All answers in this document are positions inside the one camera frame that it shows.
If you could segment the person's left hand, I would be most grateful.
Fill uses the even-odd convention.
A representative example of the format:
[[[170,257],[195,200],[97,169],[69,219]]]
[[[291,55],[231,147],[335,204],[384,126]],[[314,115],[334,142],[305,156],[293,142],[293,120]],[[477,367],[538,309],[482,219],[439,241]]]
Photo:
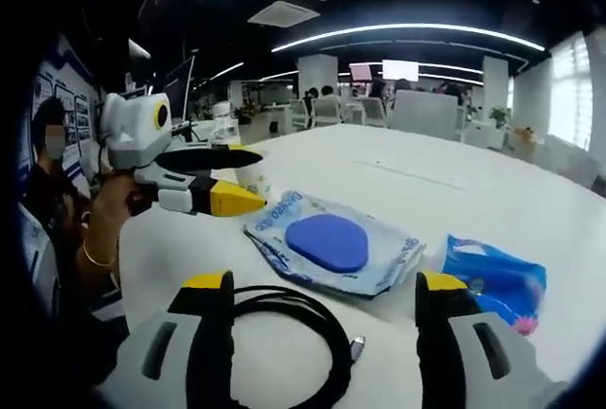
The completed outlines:
[[[152,199],[136,185],[129,172],[106,174],[93,202],[88,240],[115,240],[122,226],[152,206]]]

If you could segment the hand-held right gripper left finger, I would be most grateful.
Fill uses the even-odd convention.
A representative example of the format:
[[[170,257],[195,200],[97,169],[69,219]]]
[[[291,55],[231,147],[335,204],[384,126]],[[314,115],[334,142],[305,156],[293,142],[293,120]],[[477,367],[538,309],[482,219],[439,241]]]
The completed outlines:
[[[226,408],[235,288],[229,271],[187,280],[166,311],[133,329],[98,386],[111,408]]]

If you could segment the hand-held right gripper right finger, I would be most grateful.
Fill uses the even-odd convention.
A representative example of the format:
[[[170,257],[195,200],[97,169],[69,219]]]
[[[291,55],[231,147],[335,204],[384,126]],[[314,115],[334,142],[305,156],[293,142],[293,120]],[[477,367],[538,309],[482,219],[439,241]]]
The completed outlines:
[[[568,387],[551,380],[534,346],[482,311],[455,276],[417,273],[415,322],[424,408],[550,408]]]

